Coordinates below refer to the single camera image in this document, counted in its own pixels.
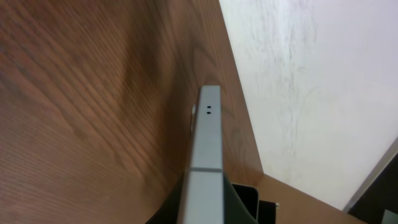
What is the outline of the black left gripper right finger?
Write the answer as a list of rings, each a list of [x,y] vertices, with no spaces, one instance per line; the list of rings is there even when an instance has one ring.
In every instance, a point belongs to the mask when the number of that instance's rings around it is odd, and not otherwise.
[[[223,176],[224,223],[257,224],[259,194],[254,187],[238,185],[238,192],[227,176]]]

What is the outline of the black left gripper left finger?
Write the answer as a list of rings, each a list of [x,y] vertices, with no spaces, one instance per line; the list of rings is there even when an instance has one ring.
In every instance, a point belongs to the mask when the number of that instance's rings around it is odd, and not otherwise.
[[[184,175],[178,179],[170,194],[146,224],[177,224],[183,181]]]

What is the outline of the blue Galaxy smartphone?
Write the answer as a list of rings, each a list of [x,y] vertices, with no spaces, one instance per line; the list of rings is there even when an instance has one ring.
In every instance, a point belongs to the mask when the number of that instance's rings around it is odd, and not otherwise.
[[[205,85],[195,107],[190,159],[177,223],[224,222],[220,87]]]

